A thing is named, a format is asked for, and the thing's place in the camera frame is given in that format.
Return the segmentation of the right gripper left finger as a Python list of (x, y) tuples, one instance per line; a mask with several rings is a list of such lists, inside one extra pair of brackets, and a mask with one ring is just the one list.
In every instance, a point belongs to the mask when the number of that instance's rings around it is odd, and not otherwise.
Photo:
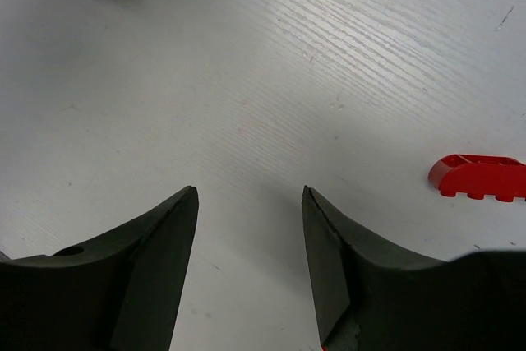
[(198, 192), (51, 256), (1, 264), (4, 350), (167, 350), (190, 260)]

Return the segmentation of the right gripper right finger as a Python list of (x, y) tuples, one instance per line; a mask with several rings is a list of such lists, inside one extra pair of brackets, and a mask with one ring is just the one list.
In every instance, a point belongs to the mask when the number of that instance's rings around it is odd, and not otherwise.
[(525, 254), (440, 261), (302, 194), (303, 233), (324, 350), (522, 350)]

